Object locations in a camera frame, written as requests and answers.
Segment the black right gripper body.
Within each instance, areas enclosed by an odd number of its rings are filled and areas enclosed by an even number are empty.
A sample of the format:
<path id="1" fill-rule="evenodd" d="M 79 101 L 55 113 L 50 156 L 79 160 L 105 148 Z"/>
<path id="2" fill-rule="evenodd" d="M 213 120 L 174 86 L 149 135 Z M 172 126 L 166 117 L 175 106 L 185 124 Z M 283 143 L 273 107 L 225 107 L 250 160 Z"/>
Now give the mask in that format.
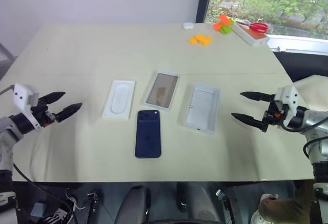
<path id="1" fill-rule="evenodd" d="M 278 101 L 274 101 L 274 94 L 262 94 L 261 101 L 269 103 L 268 109 L 264 112 L 261 126 L 261 131 L 266 132 L 269 125 L 280 125 L 286 118 L 285 110 L 283 106 L 278 107 Z"/>

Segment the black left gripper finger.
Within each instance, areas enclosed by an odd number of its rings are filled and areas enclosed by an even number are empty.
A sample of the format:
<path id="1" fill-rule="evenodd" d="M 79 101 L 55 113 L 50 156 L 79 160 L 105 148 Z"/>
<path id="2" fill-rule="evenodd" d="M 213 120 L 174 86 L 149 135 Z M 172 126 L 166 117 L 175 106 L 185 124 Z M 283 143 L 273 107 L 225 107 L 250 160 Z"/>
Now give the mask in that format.
<path id="1" fill-rule="evenodd" d="M 51 92 L 42 97 L 43 104 L 52 104 L 65 95 L 65 92 Z"/>
<path id="2" fill-rule="evenodd" d="M 76 103 L 65 107 L 61 112 L 55 114 L 55 119 L 58 123 L 74 115 L 82 106 L 82 103 Z"/>

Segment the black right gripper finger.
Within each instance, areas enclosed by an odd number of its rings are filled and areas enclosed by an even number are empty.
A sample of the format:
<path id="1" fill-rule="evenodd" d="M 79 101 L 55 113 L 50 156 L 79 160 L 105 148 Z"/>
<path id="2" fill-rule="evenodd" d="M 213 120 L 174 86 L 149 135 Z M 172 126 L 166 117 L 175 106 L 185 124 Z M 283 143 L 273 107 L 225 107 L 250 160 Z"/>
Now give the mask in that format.
<path id="1" fill-rule="evenodd" d="M 266 132 L 267 131 L 267 124 L 263 121 L 260 120 L 256 120 L 254 119 L 252 116 L 248 116 L 245 114 L 240 114 L 240 113 L 231 113 L 231 115 L 239 120 L 240 122 L 258 128 L 260 129 L 262 132 Z"/>
<path id="2" fill-rule="evenodd" d="M 240 95 L 255 101 L 271 102 L 273 100 L 273 94 L 265 94 L 261 92 L 246 91 L 241 92 Z"/>

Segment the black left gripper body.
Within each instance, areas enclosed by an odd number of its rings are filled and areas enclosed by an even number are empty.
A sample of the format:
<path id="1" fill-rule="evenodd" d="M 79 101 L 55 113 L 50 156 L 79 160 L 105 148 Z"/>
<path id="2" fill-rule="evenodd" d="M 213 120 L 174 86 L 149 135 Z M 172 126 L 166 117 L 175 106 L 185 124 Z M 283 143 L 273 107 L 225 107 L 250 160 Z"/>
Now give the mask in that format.
<path id="1" fill-rule="evenodd" d="M 32 115 L 43 128 L 56 121 L 55 114 L 48 111 L 48 105 L 42 103 L 41 97 L 38 99 L 37 106 L 31 108 Z"/>

